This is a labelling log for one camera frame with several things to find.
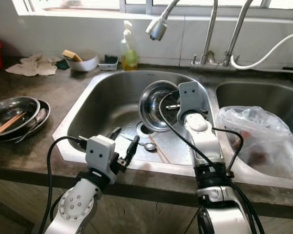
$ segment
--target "cloth rag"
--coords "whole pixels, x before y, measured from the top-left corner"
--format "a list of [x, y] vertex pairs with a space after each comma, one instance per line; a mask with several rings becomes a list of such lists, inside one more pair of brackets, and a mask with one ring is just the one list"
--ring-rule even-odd
[[57, 70], [55, 64], [60, 60], [62, 59], [58, 57], [41, 54], [33, 55], [28, 58], [21, 58], [20, 64], [15, 64], [6, 69], [6, 71], [27, 77], [32, 77], [35, 75], [54, 75]]

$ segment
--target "sink basin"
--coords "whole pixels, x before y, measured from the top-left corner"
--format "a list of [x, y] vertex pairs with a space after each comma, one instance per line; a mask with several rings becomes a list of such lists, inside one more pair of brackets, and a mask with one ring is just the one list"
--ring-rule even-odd
[[[133, 139], [135, 135], [140, 136], [142, 144], [151, 142], [151, 137], [160, 149], [158, 152], [148, 152], [143, 146], [139, 146], [130, 168], [194, 175], [191, 161], [192, 151], [189, 147], [172, 131], [152, 132], [144, 126], [139, 117], [140, 95], [150, 83], [157, 80], [168, 80], [177, 85], [193, 81], [184, 75], [160, 71], [114, 72], [95, 77], [65, 117], [65, 123], [60, 125], [59, 131], [56, 131], [53, 137], [58, 138], [64, 129], [69, 136], [91, 137], [99, 134], [106, 136], [115, 127], [121, 127], [121, 133], [115, 140], [115, 151], [120, 156], [126, 155], [127, 147], [131, 143], [128, 138]], [[200, 88], [201, 93], [206, 96], [205, 103], [208, 103], [205, 89], [203, 86]], [[210, 107], [202, 106], [202, 109], [210, 110]], [[84, 152], [77, 144], [70, 142], [65, 147], [65, 152], [61, 153], [64, 160], [85, 162]]]
[[[227, 82], [217, 88], [216, 94], [220, 108], [260, 106], [283, 119], [293, 133], [293, 88], [266, 82]], [[293, 178], [293, 141], [287, 142], [285, 152], [271, 161], [245, 163], [270, 176]]]

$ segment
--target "soap dish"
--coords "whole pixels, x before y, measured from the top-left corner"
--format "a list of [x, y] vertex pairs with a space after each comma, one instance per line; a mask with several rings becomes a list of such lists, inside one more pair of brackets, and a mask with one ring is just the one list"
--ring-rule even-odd
[[98, 63], [100, 70], [102, 71], [115, 71], [117, 70], [118, 57], [107, 56]]

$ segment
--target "metal spoon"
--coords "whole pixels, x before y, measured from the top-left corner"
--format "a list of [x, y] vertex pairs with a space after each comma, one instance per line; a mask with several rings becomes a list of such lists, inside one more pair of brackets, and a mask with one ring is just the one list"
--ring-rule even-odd
[[[126, 137], [126, 136], [124, 136], [124, 135], [120, 135], [121, 137], [123, 137], [123, 138], [125, 138], [125, 139], [127, 139], [127, 140], [130, 140], [130, 141], [132, 141], [132, 139], [130, 139], [130, 138], [128, 138], [128, 137]], [[149, 152], [154, 152], [154, 151], [156, 151], [156, 145], [155, 144], [153, 144], [153, 143], [145, 143], [145, 144], [143, 144], [143, 143], [138, 143], [139, 145], [141, 145], [141, 146], [143, 146], [144, 147], [144, 149], [146, 150], [146, 151], [149, 151]]]
[[25, 139], [25, 137], [28, 136], [28, 134], [31, 133], [31, 131], [41, 122], [45, 119], [45, 117], [47, 116], [47, 110], [45, 108], [40, 109], [40, 111], [38, 112], [38, 114], [35, 117], [35, 123], [34, 125], [27, 131], [27, 133], [25, 133], [21, 138], [17, 139], [15, 141], [15, 143], [20, 143], [22, 140]]

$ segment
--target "window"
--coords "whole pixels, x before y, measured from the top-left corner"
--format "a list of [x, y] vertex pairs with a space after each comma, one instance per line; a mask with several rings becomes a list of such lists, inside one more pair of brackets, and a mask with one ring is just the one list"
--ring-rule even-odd
[[[29, 12], [109, 11], [159, 15], [171, 0], [23, 0]], [[218, 16], [238, 16], [246, 0], [218, 0]], [[172, 15], [209, 16], [213, 0], [180, 0]], [[253, 0], [248, 17], [293, 20], [293, 0]]]

